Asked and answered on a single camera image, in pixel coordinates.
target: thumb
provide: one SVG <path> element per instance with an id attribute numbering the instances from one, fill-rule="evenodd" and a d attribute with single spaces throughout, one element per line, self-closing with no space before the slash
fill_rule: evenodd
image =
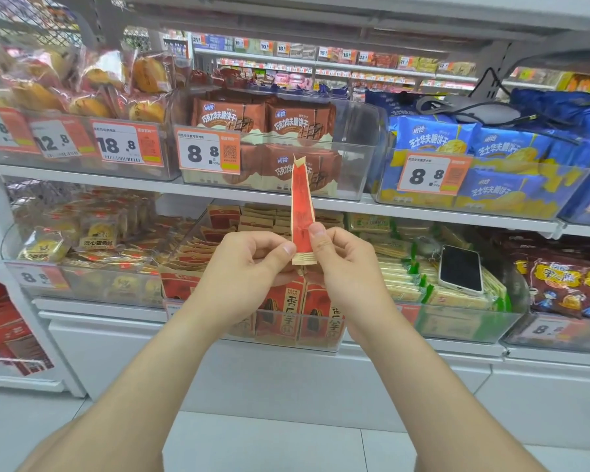
<path id="1" fill-rule="evenodd" d="M 276 246 L 260 263 L 256 265 L 256 268 L 259 267 L 260 269 L 265 270 L 270 276 L 269 283 L 272 283 L 277 274 L 289 264 L 296 251 L 297 247 L 293 242 L 286 242 Z"/>
<path id="2" fill-rule="evenodd" d="M 311 223 L 308 232 L 310 233 L 310 244 L 313 247 L 315 257 L 323 269 L 340 258 L 322 223 Z"/>

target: white smartphone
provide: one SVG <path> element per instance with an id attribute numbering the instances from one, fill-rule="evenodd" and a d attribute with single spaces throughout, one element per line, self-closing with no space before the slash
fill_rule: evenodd
<path id="1" fill-rule="evenodd" d="M 482 294 L 483 275 L 479 254 L 457 246 L 442 246 L 439 284 L 463 293 Z"/>

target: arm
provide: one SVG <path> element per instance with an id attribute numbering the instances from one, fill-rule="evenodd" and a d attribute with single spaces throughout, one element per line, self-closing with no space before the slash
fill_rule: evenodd
<path id="1" fill-rule="evenodd" d="M 40 444 L 19 471 L 152 469 L 206 351 L 258 309 L 276 279 L 290 280 L 280 271 L 293 253 L 295 245 L 275 233 L 228 234 L 171 321 L 85 415 Z"/>
<path id="2" fill-rule="evenodd" d="M 423 469 L 545 472 L 398 313 L 371 245 L 320 223 L 309 231 L 328 294 L 380 374 Z"/>

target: hand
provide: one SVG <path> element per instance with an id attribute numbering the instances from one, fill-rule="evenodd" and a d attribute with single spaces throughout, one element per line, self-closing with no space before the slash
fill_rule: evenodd
<path id="1" fill-rule="evenodd" d="M 388 318 L 401 317 L 384 285 L 374 247 L 347 230 L 313 223 L 310 243 L 323 270 L 323 284 L 345 315 L 350 336 L 362 345 L 384 328 Z"/>
<path id="2" fill-rule="evenodd" d="M 222 336 L 259 308 L 269 288 L 298 277 L 289 264 L 295 252 L 293 242 L 269 231 L 228 233 L 184 310 L 202 315 L 214 339 Z"/>

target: smartphone screen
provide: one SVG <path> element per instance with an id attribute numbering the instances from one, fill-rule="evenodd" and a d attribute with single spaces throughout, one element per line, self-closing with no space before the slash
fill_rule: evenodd
<path id="1" fill-rule="evenodd" d="M 439 277 L 446 283 L 480 292 L 483 290 L 481 282 L 481 258 L 477 252 L 444 245 Z"/>

